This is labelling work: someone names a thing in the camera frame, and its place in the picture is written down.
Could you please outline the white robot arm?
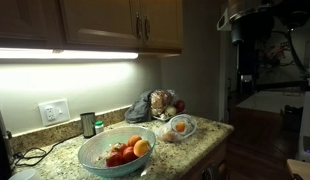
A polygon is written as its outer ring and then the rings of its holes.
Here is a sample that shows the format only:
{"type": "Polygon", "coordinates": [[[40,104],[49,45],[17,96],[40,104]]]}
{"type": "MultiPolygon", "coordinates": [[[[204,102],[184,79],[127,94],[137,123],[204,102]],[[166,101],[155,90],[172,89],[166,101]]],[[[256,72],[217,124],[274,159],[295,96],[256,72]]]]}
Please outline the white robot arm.
{"type": "Polygon", "coordinates": [[[278,19],[288,30],[310,19],[310,0],[227,0],[217,22],[218,31],[230,31],[233,44],[268,36],[278,19]]]}

